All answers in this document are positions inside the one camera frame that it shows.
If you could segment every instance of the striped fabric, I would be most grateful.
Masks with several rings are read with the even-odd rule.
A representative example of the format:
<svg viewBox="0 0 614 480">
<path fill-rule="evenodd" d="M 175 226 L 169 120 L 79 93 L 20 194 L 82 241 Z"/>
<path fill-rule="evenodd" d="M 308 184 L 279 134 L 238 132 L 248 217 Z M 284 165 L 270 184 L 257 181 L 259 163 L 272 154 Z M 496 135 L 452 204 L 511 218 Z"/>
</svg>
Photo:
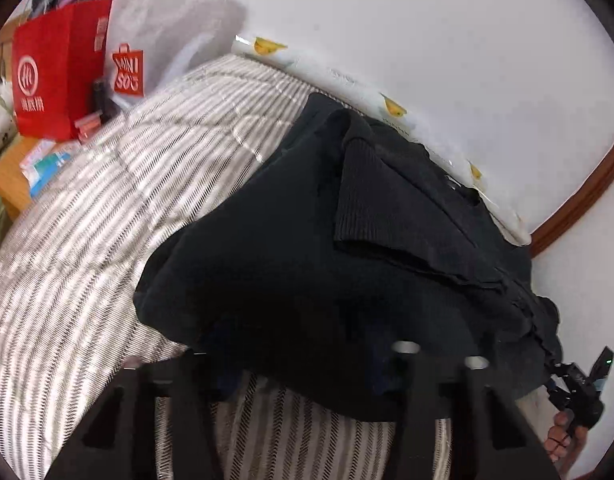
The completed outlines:
<svg viewBox="0 0 614 480">
<path fill-rule="evenodd" d="M 251 60 L 210 62 L 108 124 L 18 220 L 0 251 L 0 451 L 22 480 L 43 478 L 127 356 L 183 350 L 136 320 L 146 260 L 256 171 L 312 91 Z M 169 479 L 165 400 L 158 420 Z M 249 375 L 215 420 L 229 479 L 374 480 L 393 434 Z M 437 478 L 449 442 L 440 421 Z"/>
</svg>

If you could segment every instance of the circular logo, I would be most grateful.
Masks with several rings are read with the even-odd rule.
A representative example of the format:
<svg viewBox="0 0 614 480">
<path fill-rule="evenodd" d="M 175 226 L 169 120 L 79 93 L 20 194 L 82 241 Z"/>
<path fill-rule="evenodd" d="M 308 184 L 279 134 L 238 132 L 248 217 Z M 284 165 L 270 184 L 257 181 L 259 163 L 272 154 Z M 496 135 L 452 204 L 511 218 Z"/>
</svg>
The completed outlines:
<svg viewBox="0 0 614 480">
<path fill-rule="evenodd" d="M 38 88 L 38 66 L 31 56 L 23 56 L 18 62 L 18 86 L 27 97 L 36 93 Z"/>
</svg>

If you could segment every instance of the red paper bag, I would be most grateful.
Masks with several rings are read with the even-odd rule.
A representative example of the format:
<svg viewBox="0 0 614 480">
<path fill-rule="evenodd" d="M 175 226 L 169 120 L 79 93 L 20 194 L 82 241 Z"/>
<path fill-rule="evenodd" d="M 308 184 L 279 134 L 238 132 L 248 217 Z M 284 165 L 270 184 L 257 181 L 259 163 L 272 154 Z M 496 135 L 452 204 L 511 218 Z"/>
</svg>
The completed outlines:
<svg viewBox="0 0 614 480">
<path fill-rule="evenodd" d="M 78 137 L 74 121 L 94 111 L 92 83 L 103 75 L 111 2 L 71 4 L 16 29 L 14 107 L 24 136 Z"/>
<path fill-rule="evenodd" d="M 123 43 L 118 52 L 111 55 L 111 59 L 118 69 L 114 79 L 114 92 L 143 97 L 142 51 L 130 50 L 129 45 Z"/>
</svg>

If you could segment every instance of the wooden table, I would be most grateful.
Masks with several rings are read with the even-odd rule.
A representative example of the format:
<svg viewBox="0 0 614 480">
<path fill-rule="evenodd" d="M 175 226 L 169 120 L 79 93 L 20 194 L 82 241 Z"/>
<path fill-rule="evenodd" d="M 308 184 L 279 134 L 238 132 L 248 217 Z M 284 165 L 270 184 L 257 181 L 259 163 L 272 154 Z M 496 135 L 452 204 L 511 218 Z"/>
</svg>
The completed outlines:
<svg viewBox="0 0 614 480">
<path fill-rule="evenodd" d="M 12 220 L 31 203 L 29 183 L 20 171 L 20 161 L 37 142 L 32 137 L 20 137 L 0 157 L 0 196 Z"/>
</svg>

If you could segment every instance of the white wall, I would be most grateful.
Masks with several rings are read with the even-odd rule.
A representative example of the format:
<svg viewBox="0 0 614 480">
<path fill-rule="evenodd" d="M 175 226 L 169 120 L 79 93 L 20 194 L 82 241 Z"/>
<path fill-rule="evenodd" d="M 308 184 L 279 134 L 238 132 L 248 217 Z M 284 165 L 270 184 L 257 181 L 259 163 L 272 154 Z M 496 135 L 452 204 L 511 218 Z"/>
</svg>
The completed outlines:
<svg viewBox="0 0 614 480">
<path fill-rule="evenodd" d="M 608 345 L 614 351 L 614 183 L 596 205 L 534 261 L 534 289 L 561 311 L 565 361 L 589 370 Z M 590 471 L 614 438 L 614 364 L 603 392 L 606 412 L 570 475 Z"/>
<path fill-rule="evenodd" d="M 459 145 L 530 230 L 614 142 L 614 45 L 583 0 L 236 0 Z"/>
</svg>

